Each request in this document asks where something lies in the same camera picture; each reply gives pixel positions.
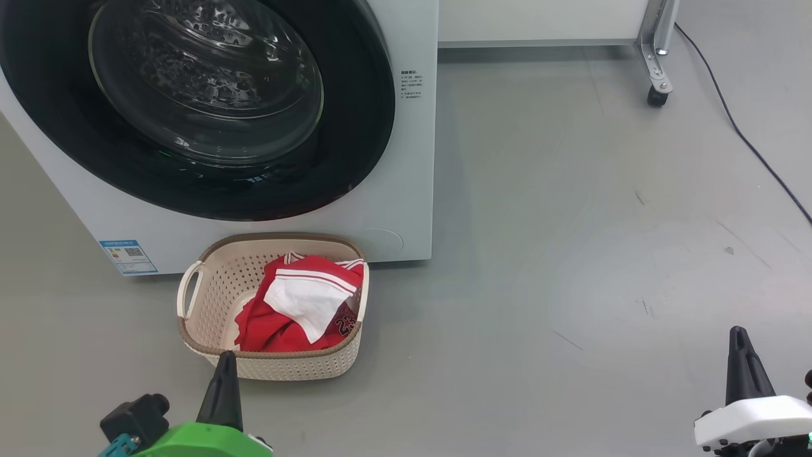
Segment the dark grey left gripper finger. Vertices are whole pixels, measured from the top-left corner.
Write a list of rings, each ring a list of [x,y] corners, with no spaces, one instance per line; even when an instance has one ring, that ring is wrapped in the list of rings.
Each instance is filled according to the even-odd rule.
[[[223,353],[223,424],[244,431],[240,377],[236,355],[232,351]]]
[[[224,357],[225,353],[221,353],[214,368],[214,374],[204,393],[197,417],[195,417],[195,422],[197,423],[208,423],[209,425],[221,424],[219,419],[219,398],[221,390],[221,370],[223,370],[223,366],[221,365],[223,365]]]

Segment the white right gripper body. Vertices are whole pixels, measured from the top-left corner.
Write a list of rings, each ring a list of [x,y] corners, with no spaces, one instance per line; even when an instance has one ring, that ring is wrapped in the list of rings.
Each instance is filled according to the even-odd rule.
[[[694,421],[701,448],[720,449],[723,441],[742,444],[812,433],[812,407],[797,397],[778,395],[733,402]]]

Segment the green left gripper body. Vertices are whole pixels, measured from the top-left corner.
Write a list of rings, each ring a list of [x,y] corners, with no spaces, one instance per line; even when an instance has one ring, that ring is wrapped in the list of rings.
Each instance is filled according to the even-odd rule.
[[[170,428],[148,449],[130,457],[275,457],[250,434],[223,425],[186,422]]]

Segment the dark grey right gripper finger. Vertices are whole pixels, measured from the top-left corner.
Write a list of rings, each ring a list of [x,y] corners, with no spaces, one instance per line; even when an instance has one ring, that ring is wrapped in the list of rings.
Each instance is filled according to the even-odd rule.
[[[742,342],[740,341],[740,330],[742,330],[742,327],[733,326],[729,331],[726,406],[742,399],[742,374],[740,374]]]
[[[748,332],[737,327],[737,400],[776,396]]]

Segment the red number 23 jersey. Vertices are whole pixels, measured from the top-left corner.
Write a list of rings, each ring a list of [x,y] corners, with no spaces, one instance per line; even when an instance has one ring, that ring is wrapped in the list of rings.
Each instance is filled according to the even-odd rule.
[[[285,316],[278,315],[270,309],[269,305],[263,303],[261,293],[266,283],[266,273],[262,278],[258,292],[254,298],[244,305],[243,309],[235,316],[235,323],[238,327],[238,335],[233,341],[234,345],[241,351],[287,353],[301,351],[281,351],[273,352],[275,344],[272,342],[276,330],[285,330],[290,323]]]

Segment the red and white shorts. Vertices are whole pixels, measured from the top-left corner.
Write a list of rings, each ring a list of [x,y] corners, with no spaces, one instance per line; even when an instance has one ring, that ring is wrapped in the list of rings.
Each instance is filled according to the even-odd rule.
[[[362,258],[334,261],[290,252],[265,266],[263,303],[290,323],[276,330],[273,352],[333,347],[354,330],[367,263]]]

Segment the washing machine door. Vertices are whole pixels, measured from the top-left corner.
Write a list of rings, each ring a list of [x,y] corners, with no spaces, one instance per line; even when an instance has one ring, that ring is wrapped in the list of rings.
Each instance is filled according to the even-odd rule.
[[[380,160],[395,116],[365,0],[0,0],[0,68],[86,171],[206,219],[338,200]]]

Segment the cream perforated laundry basket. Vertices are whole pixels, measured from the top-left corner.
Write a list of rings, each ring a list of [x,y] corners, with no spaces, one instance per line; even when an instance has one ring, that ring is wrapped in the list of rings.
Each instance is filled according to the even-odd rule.
[[[352,242],[324,234],[262,232],[223,238],[209,246],[183,275],[176,298],[180,335],[185,345],[211,364],[223,351],[236,355],[240,378],[255,381],[320,381],[342,376],[356,362],[362,342],[369,279],[349,298],[357,310],[357,323],[334,349],[288,353],[241,351],[236,315],[260,288],[267,263],[296,252],[333,261],[363,258]]]

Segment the white washing machine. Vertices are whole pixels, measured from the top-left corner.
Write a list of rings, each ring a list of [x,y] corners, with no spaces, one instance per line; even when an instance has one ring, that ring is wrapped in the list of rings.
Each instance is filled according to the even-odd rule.
[[[338,200],[286,219],[229,221],[145,202],[96,178],[26,115],[0,68],[0,111],[96,243],[136,240],[159,274],[185,272],[204,249],[241,234],[304,232],[346,239],[368,262],[428,260],[434,206],[439,0],[365,0],[388,49],[393,130],[371,173]]]

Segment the blue energy label sticker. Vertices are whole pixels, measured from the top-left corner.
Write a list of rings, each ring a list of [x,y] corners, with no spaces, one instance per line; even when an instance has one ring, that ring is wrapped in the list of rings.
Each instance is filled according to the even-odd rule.
[[[125,277],[159,274],[150,257],[136,240],[99,241],[105,254]]]

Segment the white partition panel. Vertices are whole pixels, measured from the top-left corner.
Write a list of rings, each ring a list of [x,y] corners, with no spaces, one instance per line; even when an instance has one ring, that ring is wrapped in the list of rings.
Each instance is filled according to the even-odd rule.
[[[439,48],[630,44],[650,0],[439,0]]]

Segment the metal frame leg with caster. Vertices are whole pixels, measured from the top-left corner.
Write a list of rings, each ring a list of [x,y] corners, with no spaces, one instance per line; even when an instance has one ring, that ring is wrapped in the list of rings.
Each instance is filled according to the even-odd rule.
[[[668,54],[680,3],[681,0],[648,0],[638,32],[635,50],[652,82],[647,95],[647,104],[652,107],[663,107],[672,93],[660,58]]]

